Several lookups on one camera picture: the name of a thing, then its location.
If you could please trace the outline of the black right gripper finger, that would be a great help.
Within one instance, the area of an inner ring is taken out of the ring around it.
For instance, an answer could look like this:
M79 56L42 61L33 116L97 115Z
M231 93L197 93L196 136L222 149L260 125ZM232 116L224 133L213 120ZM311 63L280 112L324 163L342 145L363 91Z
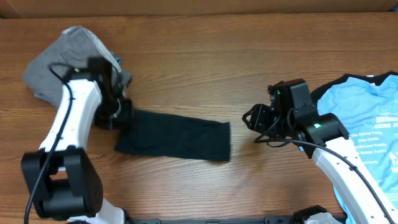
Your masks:
M260 104L255 104L247 113L247 116L252 116L254 114L258 114L260 110Z
M258 113L253 111L248 111L243 114L242 120L244 121L245 125L252 131L256 130L257 116Z

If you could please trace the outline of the black t-shirt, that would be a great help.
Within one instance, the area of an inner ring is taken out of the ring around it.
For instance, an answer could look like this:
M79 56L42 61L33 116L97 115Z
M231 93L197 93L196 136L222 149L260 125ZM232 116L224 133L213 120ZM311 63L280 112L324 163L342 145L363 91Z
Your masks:
M129 127L119 133L115 150L142 156L168 156L228 162L229 123L135 110Z

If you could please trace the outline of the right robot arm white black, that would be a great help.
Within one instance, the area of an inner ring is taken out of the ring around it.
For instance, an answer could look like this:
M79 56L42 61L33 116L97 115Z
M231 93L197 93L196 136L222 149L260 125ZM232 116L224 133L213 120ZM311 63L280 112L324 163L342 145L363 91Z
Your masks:
M301 147L329 178L356 223L397 223L397 209L369 173L347 129L332 113L320 115L302 79L268 87L271 104L243 114L256 143Z

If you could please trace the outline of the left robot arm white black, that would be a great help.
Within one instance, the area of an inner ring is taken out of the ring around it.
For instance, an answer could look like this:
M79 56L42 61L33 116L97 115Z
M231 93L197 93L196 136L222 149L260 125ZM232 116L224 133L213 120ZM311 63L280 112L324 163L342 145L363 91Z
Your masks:
M87 152L90 129L127 129L132 101L112 83L113 65L104 57L88 58L85 67L53 62L49 71L62 83L62 99L52 127L36 152L27 152L21 168L31 209L40 218L65 223L128 224L128 212L105 199L103 184Z

